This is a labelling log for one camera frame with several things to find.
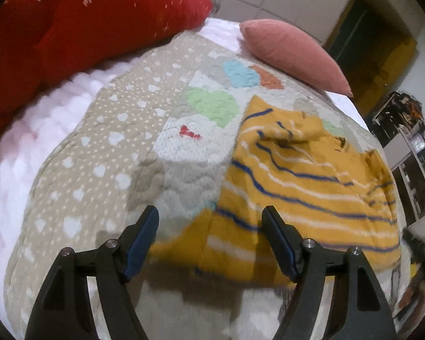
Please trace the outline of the wooden door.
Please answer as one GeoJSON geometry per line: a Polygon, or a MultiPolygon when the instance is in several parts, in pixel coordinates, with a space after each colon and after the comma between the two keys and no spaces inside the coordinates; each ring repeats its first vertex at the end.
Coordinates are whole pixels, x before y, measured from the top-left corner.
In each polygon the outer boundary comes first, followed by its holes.
{"type": "Polygon", "coordinates": [[[403,74],[417,41],[389,0],[349,0],[326,41],[367,116],[403,74]]]}

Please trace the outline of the yellow striped knit sweater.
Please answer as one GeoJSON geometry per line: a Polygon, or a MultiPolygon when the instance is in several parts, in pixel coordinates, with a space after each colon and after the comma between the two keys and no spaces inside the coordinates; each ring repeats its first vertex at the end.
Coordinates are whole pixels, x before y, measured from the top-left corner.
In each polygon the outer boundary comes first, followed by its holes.
{"type": "Polygon", "coordinates": [[[378,151],[359,152],[320,118],[253,97],[215,207],[150,255],[234,282],[286,284],[262,234],[262,211],[272,206],[303,237],[327,249],[360,247],[385,270],[401,256],[395,200],[378,151]]]}

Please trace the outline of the red floral duvet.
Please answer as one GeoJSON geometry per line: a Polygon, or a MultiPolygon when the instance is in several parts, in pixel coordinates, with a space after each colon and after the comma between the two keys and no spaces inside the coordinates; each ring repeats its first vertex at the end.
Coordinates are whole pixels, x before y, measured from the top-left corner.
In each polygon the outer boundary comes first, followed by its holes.
{"type": "Polygon", "coordinates": [[[41,91],[200,26],[212,0],[0,0],[0,136],[41,91]]]}

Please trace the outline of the pink corduroy pillow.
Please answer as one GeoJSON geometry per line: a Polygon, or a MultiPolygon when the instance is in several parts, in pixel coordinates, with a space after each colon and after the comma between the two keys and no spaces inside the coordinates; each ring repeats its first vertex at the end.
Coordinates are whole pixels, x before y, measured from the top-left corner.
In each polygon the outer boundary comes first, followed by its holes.
{"type": "Polygon", "coordinates": [[[353,96],[337,62],[300,28],[265,18],[242,22],[239,29],[248,50],[260,61],[313,88],[353,96]]]}

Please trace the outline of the patchwork heart quilt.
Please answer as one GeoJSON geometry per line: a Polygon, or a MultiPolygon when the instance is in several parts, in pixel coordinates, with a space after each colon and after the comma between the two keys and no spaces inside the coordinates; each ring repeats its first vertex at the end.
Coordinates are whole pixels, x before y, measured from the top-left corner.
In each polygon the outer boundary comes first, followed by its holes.
{"type": "MultiPolygon", "coordinates": [[[[219,39],[184,32],[132,61],[101,89],[76,129],[52,148],[33,185],[4,278],[11,328],[23,339],[38,291],[63,247],[94,249],[117,238],[146,205],[160,213],[157,238],[178,236],[203,209],[213,209],[243,114],[254,95],[278,108],[316,115],[359,152],[382,147],[339,110],[331,95],[269,68],[219,39]],[[282,89],[234,88],[257,64],[282,89]]],[[[291,290],[246,287],[193,269],[146,266],[129,285],[151,339],[271,339],[291,290]]]]}

